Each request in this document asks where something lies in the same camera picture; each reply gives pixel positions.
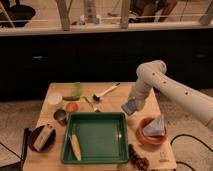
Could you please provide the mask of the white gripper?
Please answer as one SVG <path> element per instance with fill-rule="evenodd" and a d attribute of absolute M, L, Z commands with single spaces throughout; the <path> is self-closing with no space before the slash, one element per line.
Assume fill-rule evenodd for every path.
<path fill-rule="evenodd" d="M 145 99 L 149 96 L 150 90 L 151 86 L 142 80 L 137 80 L 132 85 L 129 98 L 137 100 L 136 105 L 138 111 L 141 111 L 144 108 L 146 104 Z"/>

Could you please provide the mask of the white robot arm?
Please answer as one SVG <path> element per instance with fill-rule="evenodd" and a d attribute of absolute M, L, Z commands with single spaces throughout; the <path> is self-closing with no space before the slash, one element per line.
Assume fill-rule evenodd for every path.
<path fill-rule="evenodd" d="M 162 60 L 140 64 L 129 98 L 135 99 L 137 108 L 141 110 L 150 90 L 156 88 L 213 132 L 213 98 L 167 77 L 166 71 L 167 66 Z"/>

